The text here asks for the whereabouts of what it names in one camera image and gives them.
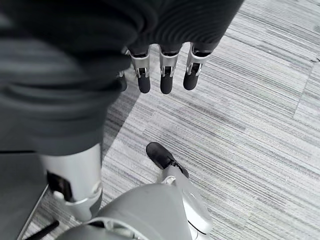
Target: floor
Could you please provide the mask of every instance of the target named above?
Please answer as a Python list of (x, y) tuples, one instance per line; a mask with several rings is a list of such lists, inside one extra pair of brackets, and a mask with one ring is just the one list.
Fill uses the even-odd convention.
[[(145, 147), (158, 141), (189, 170), (212, 216), (213, 240), (320, 239), (320, 0), (246, 0), (193, 91), (128, 90), (109, 109), (103, 204), (159, 173)], [(47, 195), (27, 235), (58, 218), (54, 239), (78, 223)]]

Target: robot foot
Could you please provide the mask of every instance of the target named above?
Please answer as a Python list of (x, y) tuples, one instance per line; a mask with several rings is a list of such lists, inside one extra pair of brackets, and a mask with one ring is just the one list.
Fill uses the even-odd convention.
[(171, 152), (169, 152), (164, 146), (158, 142), (150, 142), (146, 146), (146, 154), (160, 169), (165, 169), (168, 166), (177, 166), (181, 170), (184, 176), (189, 178), (188, 171), (180, 165), (174, 158)]

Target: striped carpet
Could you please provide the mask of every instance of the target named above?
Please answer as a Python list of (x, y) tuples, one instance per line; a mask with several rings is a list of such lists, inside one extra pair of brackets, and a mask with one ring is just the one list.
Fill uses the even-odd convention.
[[(103, 205), (156, 180), (151, 141), (189, 170), (212, 216), (213, 240), (320, 239), (320, 0), (247, 0), (203, 69), (183, 89), (189, 44), (173, 91), (160, 92), (151, 51), (151, 91), (128, 90), (105, 123)], [(78, 223), (47, 195), (25, 236), (52, 218), (52, 240)]]

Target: robot leg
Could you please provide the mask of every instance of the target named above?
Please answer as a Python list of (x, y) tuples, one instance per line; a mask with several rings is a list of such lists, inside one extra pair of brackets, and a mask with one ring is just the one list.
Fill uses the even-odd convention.
[(188, 172), (159, 143), (146, 152), (158, 167), (166, 166), (158, 183), (122, 194), (58, 240), (208, 240), (212, 220)]

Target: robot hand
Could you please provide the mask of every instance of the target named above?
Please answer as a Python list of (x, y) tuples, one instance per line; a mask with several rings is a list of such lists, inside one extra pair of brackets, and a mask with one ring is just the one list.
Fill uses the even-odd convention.
[(54, 197), (79, 220), (100, 206), (99, 143), (106, 108), (126, 88), (131, 60), (123, 49), (147, 93), (149, 45), (159, 44), (160, 86), (168, 94), (179, 50), (191, 42), (183, 85), (192, 90), (242, 2), (1, 0), (14, 24), (4, 26), (11, 41), (3, 41), (0, 56), (7, 60), (0, 103), (16, 110)]

